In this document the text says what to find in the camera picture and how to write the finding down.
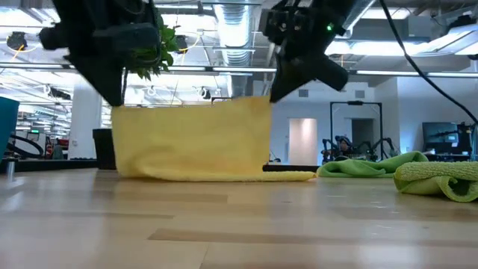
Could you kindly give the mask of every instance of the wooden surface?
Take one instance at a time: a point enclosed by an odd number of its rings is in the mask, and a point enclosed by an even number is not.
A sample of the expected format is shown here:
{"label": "wooden surface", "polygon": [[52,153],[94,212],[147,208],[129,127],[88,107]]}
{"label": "wooden surface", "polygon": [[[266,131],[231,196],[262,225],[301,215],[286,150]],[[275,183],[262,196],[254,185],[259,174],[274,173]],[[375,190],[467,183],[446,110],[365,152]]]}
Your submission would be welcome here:
{"label": "wooden surface", "polygon": [[73,170],[0,177],[0,268],[478,266],[478,208],[391,179],[168,183]]}

